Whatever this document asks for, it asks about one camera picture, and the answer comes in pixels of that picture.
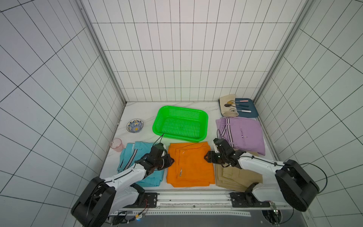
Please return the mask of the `teal pants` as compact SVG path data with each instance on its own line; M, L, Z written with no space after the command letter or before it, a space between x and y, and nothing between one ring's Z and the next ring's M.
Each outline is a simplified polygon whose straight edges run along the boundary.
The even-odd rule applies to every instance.
M131 168L135 161L141 159L145 154L151 151L153 143L137 141L135 143L128 143L120 154L120 163L117 168L117 173ZM164 178L164 171L155 171L143 180L136 182L139 186L145 187L159 187Z

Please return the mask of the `beige pants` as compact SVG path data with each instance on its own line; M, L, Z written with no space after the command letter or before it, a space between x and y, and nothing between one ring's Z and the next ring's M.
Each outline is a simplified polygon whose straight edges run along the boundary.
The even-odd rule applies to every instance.
M263 176L254 171L215 164L216 186L236 192L245 192L253 183L263 183Z

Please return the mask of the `purple pants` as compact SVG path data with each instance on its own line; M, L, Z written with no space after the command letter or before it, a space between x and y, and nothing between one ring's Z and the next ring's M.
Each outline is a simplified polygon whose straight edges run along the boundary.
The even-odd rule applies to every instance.
M259 121L244 117L222 117L216 120L216 126L218 137L228 141L231 147L266 155Z

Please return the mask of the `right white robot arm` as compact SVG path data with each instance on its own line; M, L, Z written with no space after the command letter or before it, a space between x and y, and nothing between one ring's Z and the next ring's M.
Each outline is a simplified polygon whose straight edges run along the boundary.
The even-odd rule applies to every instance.
M253 183L251 193L258 201L287 203L305 212L320 193L319 186L296 161L273 161L244 150L235 150L225 139L214 139L214 151L204 159L223 167L236 167L261 174L263 183Z

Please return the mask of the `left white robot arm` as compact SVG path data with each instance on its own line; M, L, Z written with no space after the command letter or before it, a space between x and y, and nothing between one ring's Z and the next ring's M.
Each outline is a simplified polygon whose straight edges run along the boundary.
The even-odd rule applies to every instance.
M106 179L93 178L71 208L71 215L83 227L102 226L118 210L142 205L145 190L137 182L171 167L174 162L162 143L153 145L149 153L123 172Z

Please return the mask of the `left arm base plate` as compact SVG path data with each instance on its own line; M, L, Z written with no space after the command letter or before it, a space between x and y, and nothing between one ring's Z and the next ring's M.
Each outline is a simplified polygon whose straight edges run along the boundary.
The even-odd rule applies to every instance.
M158 193L141 193L133 206L136 208L155 208L157 199Z

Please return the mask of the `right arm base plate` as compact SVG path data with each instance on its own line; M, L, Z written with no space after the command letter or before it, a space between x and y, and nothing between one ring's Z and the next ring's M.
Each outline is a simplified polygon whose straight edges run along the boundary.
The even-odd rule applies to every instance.
M269 208L268 201L257 200L252 193L230 193L231 203L233 208Z

